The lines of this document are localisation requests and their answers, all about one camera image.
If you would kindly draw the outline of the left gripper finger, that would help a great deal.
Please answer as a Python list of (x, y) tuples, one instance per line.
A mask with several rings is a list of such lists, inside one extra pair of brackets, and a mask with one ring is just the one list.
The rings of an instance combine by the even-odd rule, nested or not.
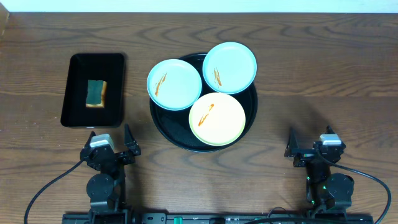
[(137, 141), (133, 138), (128, 124), (124, 125), (124, 145), (128, 148), (133, 156), (140, 156), (141, 149)]
[(96, 133), (95, 133), (94, 131), (92, 131), (92, 132), (90, 133), (90, 135), (89, 135), (89, 138), (88, 138), (87, 142), (85, 143), (85, 147), (90, 147), (91, 139), (92, 139), (94, 136), (96, 136)]

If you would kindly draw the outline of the yellow green sponge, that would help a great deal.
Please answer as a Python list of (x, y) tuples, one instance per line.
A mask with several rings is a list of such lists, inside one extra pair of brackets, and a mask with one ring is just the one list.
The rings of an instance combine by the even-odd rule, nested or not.
[(107, 83), (104, 80), (88, 80), (85, 106), (104, 108)]

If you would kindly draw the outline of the light blue plate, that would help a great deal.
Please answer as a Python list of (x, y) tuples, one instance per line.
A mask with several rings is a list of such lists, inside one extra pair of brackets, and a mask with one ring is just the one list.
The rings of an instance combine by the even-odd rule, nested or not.
[(214, 91), (237, 94), (252, 84), (257, 73), (253, 52), (243, 44), (225, 42), (213, 47), (205, 56), (203, 78)]
[(202, 82), (193, 65), (180, 59), (156, 64), (147, 77), (147, 91), (159, 107), (179, 111), (190, 107), (201, 95)]

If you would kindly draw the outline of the yellow plate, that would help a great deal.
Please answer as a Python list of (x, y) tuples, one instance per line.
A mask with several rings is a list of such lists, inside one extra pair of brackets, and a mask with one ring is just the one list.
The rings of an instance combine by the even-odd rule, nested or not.
[(237, 140), (246, 124), (240, 102), (225, 93), (208, 93), (191, 107), (189, 126), (194, 136), (211, 146), (225, 146)]

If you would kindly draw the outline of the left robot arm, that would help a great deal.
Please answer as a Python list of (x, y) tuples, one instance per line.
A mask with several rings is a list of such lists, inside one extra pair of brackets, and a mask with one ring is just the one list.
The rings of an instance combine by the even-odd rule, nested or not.
[(86, 186), (93, 212), (118, 212), (127, 207), (124, 167), (135, 163), (135, 157), (141, 155), (128, 124), (124, 125), (124, 145), (126, 151), (114, 152), (114, 143), (109, 134), (91, 132), (80, 152), (80, 159), (99, 172)]

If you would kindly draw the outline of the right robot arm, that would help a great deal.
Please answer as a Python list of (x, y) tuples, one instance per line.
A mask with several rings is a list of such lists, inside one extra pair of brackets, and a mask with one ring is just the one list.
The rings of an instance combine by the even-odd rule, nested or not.
[(293, 158), (294, 167), (304, 167), (307, 173), (307, 200), (313, 206), (307, 215), (314, 218), (322, 214), (344, 216), (352, 205), (354, 191), (352, 177), (342, 173), (331, 173), (330, 167), (336, 165), (344, 153), (346, 145), (330, 126), (321, 134), (312, 148), (299, 146), (295, 131), (289, 131), (289, 140), (284, 153)]

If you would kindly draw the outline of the round black tray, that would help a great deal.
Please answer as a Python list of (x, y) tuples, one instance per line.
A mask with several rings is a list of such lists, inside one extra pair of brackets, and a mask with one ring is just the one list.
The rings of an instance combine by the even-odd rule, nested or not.
[[(202, 82), (202, 90), (199, 98), (208, 93), (217, 92), (212, 90), (203, 78), (202, 66), (205, 56), (206, 54), (190, 54), (179, 58), (180, 60), (193, 65), (193, 67), (199, 72)], [(242, 134), (237, 138), (238, 140), (244, 136), (254, 121), (257, 111), (257, 93), (252, 82), (252, 84), (242, 92), (230, 96), (240, 102), (246, 114), (246, 124)], [(226, 148), (237, 141), (235, 140), (225, 146), (211, 146), (197, 139), (192, 133), (188, 121), (189, 112), (192, 106), (193, 105), (184, 110), (171, 111), (157, 106), (150, 98), (150, 111), (155, 125), (170, 142), (179, 147), (197, 152), (210, 152)]]

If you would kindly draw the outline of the black rectangular bin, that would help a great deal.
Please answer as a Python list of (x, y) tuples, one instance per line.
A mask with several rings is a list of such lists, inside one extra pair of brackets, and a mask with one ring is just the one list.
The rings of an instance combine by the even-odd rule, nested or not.
[[(123, 120), (125, 57), (122, 53), (75, 54), (70, 59), (60, 122), (68, 128), (117, 127)], [(107, 83), (104, 108), (85, 106), (88, 80)]]

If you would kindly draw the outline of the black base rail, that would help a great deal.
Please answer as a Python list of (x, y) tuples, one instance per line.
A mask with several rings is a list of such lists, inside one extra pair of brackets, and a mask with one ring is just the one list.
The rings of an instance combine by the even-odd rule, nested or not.
[(307, 218), (302, 215), (274, 213), (271, 215), (232, 215), (232, 214), (165, 214), (165, 213), (143, 213), (130, 215), (127, 218), (95, 216), (88, 214), (64, 214), (62, 224), (85, 224), (85, 223), (141, 223), (141, 224), (240, 224), (270, 218), (272, 223), (305, 223)]

